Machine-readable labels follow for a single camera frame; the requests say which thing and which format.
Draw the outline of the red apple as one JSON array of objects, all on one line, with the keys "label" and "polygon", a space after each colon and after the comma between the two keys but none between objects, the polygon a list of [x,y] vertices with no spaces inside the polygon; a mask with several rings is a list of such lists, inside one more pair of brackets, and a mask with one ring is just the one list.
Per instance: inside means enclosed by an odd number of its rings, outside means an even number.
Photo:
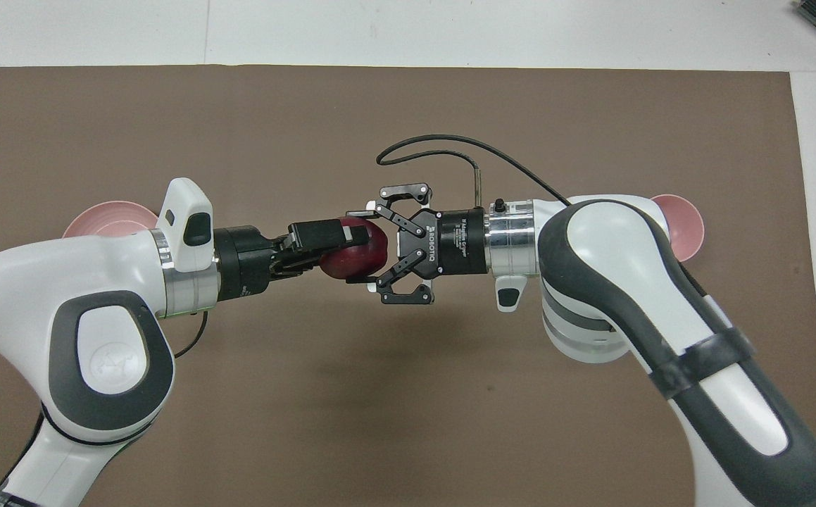
[{"label": "red apple", "polygon": [[365,278],[381,270],[388,257],[388,238],[375,223],[358,216],[340,216],[343,227],[366,227],[369,243],[331,251],[320,258],[320,269],[338,280]]}]

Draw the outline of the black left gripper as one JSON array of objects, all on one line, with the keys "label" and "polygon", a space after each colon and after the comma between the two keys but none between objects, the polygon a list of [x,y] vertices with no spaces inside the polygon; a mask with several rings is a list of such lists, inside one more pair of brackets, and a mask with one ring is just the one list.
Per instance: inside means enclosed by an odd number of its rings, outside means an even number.
[{"label": "black left gripper", "polygon": [[215,228],[214,249],[219,275],[219,301],[266,291],[273,280],[301,276],[320,263],[318,251],[344,245],[343,225],[336,218],[291,223],[287,250],[282,237],[269,239],[252,225]]}]

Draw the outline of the brown paper table mat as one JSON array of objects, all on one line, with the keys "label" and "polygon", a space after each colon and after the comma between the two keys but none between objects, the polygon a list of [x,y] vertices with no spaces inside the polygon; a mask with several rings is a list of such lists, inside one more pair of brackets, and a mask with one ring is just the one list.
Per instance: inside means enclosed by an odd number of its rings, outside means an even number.
[{"label": "brown paper table mat", "polygon": [[[379,167],[401,139],[473,137],[565,196],[684,196],[687,263],[816,434],[816,296],[786,72],[154,66],[0,68],[0,251],[106,200],[157,211],[191,177],[219,227],[362,208],[428,182],[473,203],[450,156]],[[489,276],[388,306],[312,270],[219,305],[168,404],[85,507],[692,507],[675,414],[632,354],[585,365]],[[0,480],[37,395],[0,356]]]}]

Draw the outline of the pink plate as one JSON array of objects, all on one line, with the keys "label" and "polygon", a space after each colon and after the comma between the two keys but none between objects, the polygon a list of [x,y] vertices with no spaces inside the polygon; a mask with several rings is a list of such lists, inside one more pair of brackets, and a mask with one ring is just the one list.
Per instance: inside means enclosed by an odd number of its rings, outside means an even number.
[{"label": "pink plate", "polygon": [[109,200],[86,209],[66,228],[62,238],[82,235],[123,237],[156,228],[156,213],[146,206],[127,201]]}]

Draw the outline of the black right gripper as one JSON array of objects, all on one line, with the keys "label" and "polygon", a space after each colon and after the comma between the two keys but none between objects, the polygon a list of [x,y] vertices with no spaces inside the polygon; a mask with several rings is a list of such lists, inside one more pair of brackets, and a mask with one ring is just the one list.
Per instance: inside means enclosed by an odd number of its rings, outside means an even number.
[{"label": "black right gripper", "polygon": [[[422,280],[411,293],[395,292],[395,283],[411,273],[437,277],[488,272],[484,209],[433,211],[428,209],[431,195],[427,184],[382,187],[379,198],[367,202],[363,211],[346,212],[346,216],[366,220],[383,218],[408,233],[407,256],[379,276],[349,278],[346,283],[365,284],[369,292],[379,294],[383,304],[428,305],[434,302],[431,280]],[[405,218],[392,209],[399,200],[414,200],[426,209]]]}]

